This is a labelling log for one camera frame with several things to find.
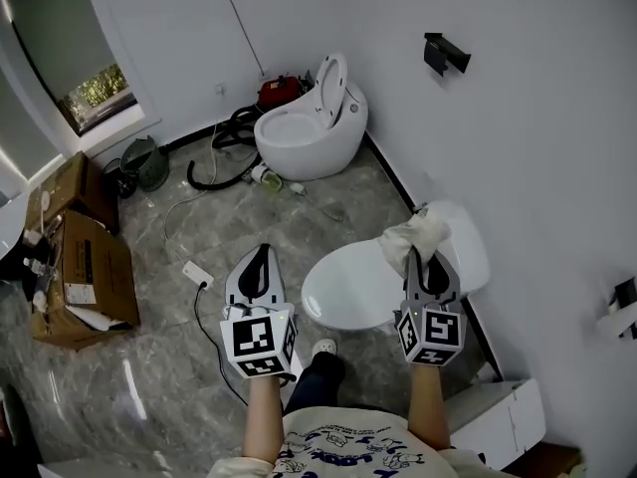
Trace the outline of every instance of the cloth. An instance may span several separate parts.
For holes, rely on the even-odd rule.
[[[470,451],[437,452],[388,412],[308,407],[284,418],[276,465],[240,457],[219,460],[208,478],[504,478]]]
[[[345,377],[342,360],[330,353],[317,353],[295,386],[284,414],[306,407],[336,407],[338,387]]]
[[[447,223],[423,209],[406,223],[386,229],[378,238],[378,244],[385,260],[404,278],[407,255],[412,246],[426,263],[433,257],[438,245],[450,236]]]

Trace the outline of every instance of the white sneaker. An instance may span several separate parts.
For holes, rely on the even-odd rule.
[[[318,353],[330,353],[336,356],[336,342],[330,339],[319,340],[312,347],[312,358]]]

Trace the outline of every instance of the vacuum hose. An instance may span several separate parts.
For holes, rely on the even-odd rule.
[[[241,120],[243,121],[251,122],[257,120],[262,114],[263,112],[261,112],[256,105],[239,108],[230,117],[230,120],[228,121],[228,127],[212,138],[212,147],[224,148],[232,145],[237,145],[239,143],[256,147],[257,142],[255,140],[254,125],[252,123],[240,123],[239,118],[241,118]],[[239,182],[247,171],[250,171],[260,162],[261,155],[257,152],[254,160],[239,175],[236,175],[229,180],[225,180],[217,184],[206,184],[205,182],[199,182],[195,180],[192,175],[195,167],[195,162],[190,161],[190,163],[188,164],[188,171],[186,172],[186,178],[188,179],[188,183],[199,191],[217,191],[219,189],[230,187]]]

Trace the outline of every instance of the power strip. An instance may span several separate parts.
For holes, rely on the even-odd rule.
[[[206,291],[210,289],[210,287],[212,287],[212,284],[215,282],[215,279],[212,276],[206,273],[191,260],[189,260],[186,265],[183,266],[181,272],[197,285],[201,285],[202,282],[206,282],[206,287],[204,289]]]

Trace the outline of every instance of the window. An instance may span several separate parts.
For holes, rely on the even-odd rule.
[[[40,83],[77,135],[136,104],[91,0],[8,0]]]

